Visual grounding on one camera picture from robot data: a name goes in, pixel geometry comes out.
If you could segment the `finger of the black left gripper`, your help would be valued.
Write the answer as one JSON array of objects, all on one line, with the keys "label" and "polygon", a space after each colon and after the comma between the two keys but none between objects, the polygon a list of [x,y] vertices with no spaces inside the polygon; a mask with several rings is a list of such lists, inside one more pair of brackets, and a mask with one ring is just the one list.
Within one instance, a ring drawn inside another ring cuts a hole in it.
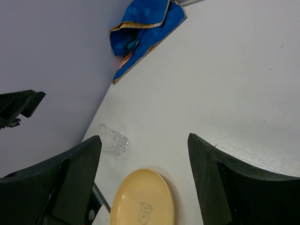
[{"label": "finger of the black left gripper", "polygon": [[46,94],[42,91],[24,90],[0,95],[0,128],[20,125],[22,115],[30,118]]}]

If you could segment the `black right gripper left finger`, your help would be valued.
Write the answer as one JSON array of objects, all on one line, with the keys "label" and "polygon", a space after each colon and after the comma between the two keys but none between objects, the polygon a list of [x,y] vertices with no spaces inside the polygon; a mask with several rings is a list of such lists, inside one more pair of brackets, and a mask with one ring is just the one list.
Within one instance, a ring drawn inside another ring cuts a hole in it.
[{"label": "black right gripper left finger", "polygon": [[95,135],[0,179],[2,225],[86,225],[101,154]]}]

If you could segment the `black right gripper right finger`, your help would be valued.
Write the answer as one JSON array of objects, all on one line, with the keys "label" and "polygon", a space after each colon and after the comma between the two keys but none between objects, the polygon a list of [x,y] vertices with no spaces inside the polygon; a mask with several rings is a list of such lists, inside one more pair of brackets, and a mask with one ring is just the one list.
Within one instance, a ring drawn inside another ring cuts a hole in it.
[{"label": "black right gripper right finger", "polygon": [[206,225],[297,225],[300,179],[243,162],[196,134],[188,153]]}]

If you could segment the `clear plastic cup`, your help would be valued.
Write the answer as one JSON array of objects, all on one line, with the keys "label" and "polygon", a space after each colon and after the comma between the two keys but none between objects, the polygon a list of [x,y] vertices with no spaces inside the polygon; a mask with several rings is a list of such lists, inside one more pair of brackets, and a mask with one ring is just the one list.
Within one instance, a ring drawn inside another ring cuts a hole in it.
[{"label": "clear plastic cup", "polygon": [[102,142],[101,151],[107,154],[120,156],[128,147],[128,138],[116,132],[105,124],[96,127],[96,133]]}]

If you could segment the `yellow plate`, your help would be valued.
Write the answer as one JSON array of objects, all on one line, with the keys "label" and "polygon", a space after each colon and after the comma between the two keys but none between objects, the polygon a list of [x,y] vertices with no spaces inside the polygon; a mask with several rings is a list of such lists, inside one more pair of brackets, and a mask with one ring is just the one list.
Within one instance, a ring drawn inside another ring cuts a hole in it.
[{"label": "yellow plate", "polygon": [[116,192],[110,211],[110,224],[175,224],[173,195],[165,179],[148,168],[130,173]]}]

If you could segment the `blue cartoon placemat cloth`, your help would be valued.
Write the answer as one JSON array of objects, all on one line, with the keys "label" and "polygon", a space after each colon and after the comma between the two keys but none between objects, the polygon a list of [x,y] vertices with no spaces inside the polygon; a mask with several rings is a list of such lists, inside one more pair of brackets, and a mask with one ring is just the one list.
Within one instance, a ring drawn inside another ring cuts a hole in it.
[{"label": "blue cartoon placemat cloth", "polygon": [[186,18],[184,8],[175,0],[132,1],[121,22],[110,30],[112,51],[123,57],[112,83],[116,84]]}]

